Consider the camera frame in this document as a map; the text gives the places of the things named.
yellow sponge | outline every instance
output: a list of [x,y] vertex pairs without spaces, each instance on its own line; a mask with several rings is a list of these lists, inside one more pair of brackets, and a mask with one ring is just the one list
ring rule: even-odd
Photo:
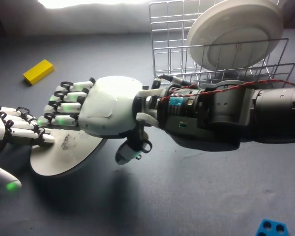
[[49,61],[43,60],[25,72],[23,76],[31,85],[34,85],[53,70],[54,66]]

wire rack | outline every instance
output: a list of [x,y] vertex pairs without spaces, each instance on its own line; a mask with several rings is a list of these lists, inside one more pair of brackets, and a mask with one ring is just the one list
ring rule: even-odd
[[[188,31],[192,24],[207,9],[222,0],[173,0],[153,2],[149,5],[150,30],[153,51],[153,69],[154,75],[169,74],[180,76],[186,81],[193,83],[217,83],[221,80],[242,79],[242,80],[258,80],[258,79],[283,79],[287,80],[293,71],[294,64],[280,64],[286,46],[289,42],[287,38],[272,39],[263,41],[247,41],[234,42],[226,44],[210,44],[210,45],[186,45]],[[264,43],[275,43],[276,49],[263,58],[260,62],[248,68],[238,68],[230,70],[219,70],[218,62],[221,52],[228,47],[236,47],[236,52],[230,55],[230,63],[236,61],[237,49],[243,48],[247,44],[251,44],[252,50],[248,52],[247,57],[250,59],[259,45]],[[208,50],[218,50],[217,65],[215,70],[209,71],[196,64],[188,53],[191,47],[198,48],[204,55]]]

red wire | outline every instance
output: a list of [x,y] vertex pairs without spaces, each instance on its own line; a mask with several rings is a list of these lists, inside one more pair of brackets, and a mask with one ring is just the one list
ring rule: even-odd
[[[201,92],[201,93],[198,93],[198,94],[170,95],[170,96],[167,96],[167,97],[163,97],[161,102],[163,102],[164,100],[169,99],[171,97],[195,97],[195,96],[199,96],[199,95],[208,95],[208,94],[214,94],[214,93],[218,93],[218,92],[226,92],[226,91],[232,90],[232,89],[240,89],[240,88],[242,88],[244,86],[247,86],[247,85],[267,84],[267,83],[285,83],[285,84],[289,84],[289,85],[292,85],[292,86],[295,87],[294,83],[291,83],[289,81],[284,81],[284,80],[259,80],[259,81],[254,81],[254,82],[246,82],[246,83],[243,83],[241,85],[236,85],[236,86],[233,86],[233,87],[230,87],[230,88],[227,88],[227,89],[223,89],[223,90],[214,90],[214,91],[208,91],[208,92]],[[178,91],[180,89],[189,89],[189,88],[194,87],[194,86],[197,86],[197,85],[193,84],[193,85],[181,87],[181,88],[178,88],[178,89],[175,89],[175,90],[171,91],[171,93],[176,92],[176,91]]]

table surface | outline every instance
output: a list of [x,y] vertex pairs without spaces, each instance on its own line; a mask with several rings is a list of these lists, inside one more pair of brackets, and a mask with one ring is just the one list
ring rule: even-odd
[[[295,29],[282,63],[295,62]],[[55,71],[29,87],[22,74],[43,59]],[[148,34],[0,39],[0,104],[42,115],[61,81],[91,76],[153,80]],[[295,82],[295,69],[290,81]],[[295,144],[242,144],[211,153],[178,146],[147,128],[153,150],[124,166],[108,140],[88,165],[66,177],[30,169],[29,147],[8,146],[0,165],[23,184],[0,196],[0,235],[255,235],[263,219],[287,224],[295,236]]]

robotic hand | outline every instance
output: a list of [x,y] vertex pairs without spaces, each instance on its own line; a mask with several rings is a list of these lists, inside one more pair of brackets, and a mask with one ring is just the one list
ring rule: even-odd
[[[39,126],[36,120],[26,108],[14,109],[0,106],[0,151],[6,143],[52,145],[55,140],[47,134],[50,133],[50,129]],[[15,192],[21,186],[17,178],[0,168],[0,193]]]
[[[160,88],[161,79],[172,84]],[[249,141],[295,143],[295,88],[259,86],[276,82],[295,87],[281,80],[228,80],[200,88],[167,75],[156,78],[150,90],[123,76],[62,82],[38,124],[127,138],[116,153],[120,165],[151,150],[145,126],[163,129],[183,147],[205,151],[235,150]]]

